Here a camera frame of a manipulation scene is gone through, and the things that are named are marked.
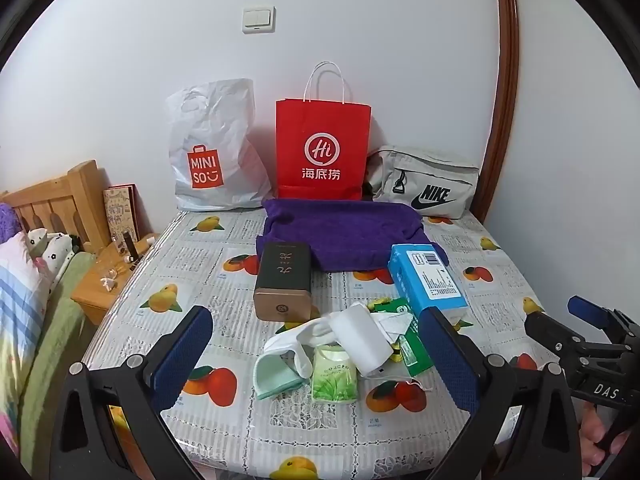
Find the person's right hand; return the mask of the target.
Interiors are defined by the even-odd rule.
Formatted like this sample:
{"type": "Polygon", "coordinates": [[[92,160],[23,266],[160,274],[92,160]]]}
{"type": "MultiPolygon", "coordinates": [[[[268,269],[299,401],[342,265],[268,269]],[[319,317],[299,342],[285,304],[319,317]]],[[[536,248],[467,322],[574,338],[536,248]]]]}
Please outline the person's right hand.
{"type": "Polygon", "coordinates": [[[585,402],[582,407],[582,423],[580,424],[580,456],[582,456],[582,475],[587,477],[594,466],[599,466],[605,459],[605,452],[598,443],[605,436],[605,426],[597,413],[596,407],[585,402]]]}

